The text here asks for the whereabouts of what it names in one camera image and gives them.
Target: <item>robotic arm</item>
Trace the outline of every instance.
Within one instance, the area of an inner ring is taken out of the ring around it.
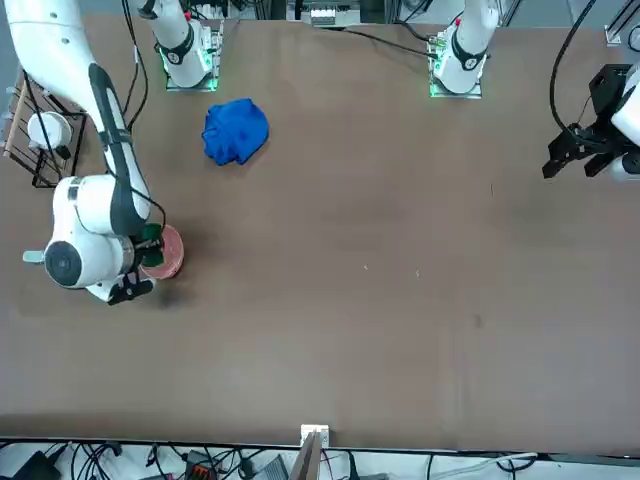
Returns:
[[[471,91],[482,76],[487,47],[500,21],[497,0],[466,0],[459,22],[439,34],[446,50],[435,77],[450,92]]]
[[[605,65],[589,82],[596,121],[573,123],[549,144],[545,178],[556,176],[569,162],[591,157],[587,177],[609,168],[614,179],[640,179],[640,63]]]
[[[5,0],[5,7],[22,67],[44,88],[88,113],[109,171],[59,182],[53,196],[53,235],[44,252],[36,255],[37,263],[44,263],[59,285],[86,288],[105,302],[118,303],[150,292],[154,281],[137,275],[135,244],[149,217],[149,191],[115,89],[93,58],[75,0]],[[184,27],[182,10],[170,13],[177,29]],[[169,22],[164,20],[162,25],[168,36]],[[179,71],[194,71],[188,60],[179,65],[185,65]],[[185,74],[184,78],[194,77]],[[34,252],[25,254],[25,261],[33,260]],[[136,273],[135,283],[129,280],[131,272]]]

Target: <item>blue cloth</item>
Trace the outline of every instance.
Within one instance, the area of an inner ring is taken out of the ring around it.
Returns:
[[[209,108],[202,139],[204,153],[218,165],[245,163],[269,136],[269,123],[250,98]]]

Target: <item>wire rack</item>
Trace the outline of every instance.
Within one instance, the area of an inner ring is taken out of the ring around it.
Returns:
[[[27,81],[30,81],[31,93]],[[35,188],[54,188],[64,177],[74,176],[87,123],[86,112],[57,98],[24,75],[18,79],[15,87],[7,89],[7,93],[12,97],[9,111],[2,118],[2,156],[10,158],[29,172],[31,185]],[[49,145],[42,148],[29,137],[27,126],[34,115],[42,131],[46,132],[42,121],[45,112],[55,112],[68,122],[71,141],[66,149],[52,149]]]

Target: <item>brown table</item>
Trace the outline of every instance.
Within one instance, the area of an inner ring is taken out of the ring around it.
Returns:
[[[124,21],[88,26],[124,96]],[[423,58],[346,33],[227,34],[220,91],[175,94],[138,24],[135,146],[187,252],[153,295],[109,308],[22,264],[51,192],[2,165],[0,434],[293,444],[318,422],[342,446],[636,452],[640,189],[540,172],[566,31],[498,31],[481,101],[430,99]],[[610,52],[577,35],[567,122]],[[216,167],[207,108],[245,96],[269,140]],[[102,168],[90,137],[85,173]]]

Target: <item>white cable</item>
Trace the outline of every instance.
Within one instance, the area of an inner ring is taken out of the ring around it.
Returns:
[[[447,477],[453,477],[454,475],[461,475],[463,473],[471,473],[477,472],[478,470],[482,470],[489,465],[493,465],[498,462],[506,462],[508,460],[531,460],[532,458],[537,458],[538,454],[534,452],[530,453],[517,453],[515,455],[505,455],[504,457],[498,458],[489,458],[484,460],[483,462],[476,463],[475,465],[471,465],[470,467],[458,468],[456,470],[449,470],[447,472],[438,472],[431,475],[430,480],[441,480]]]

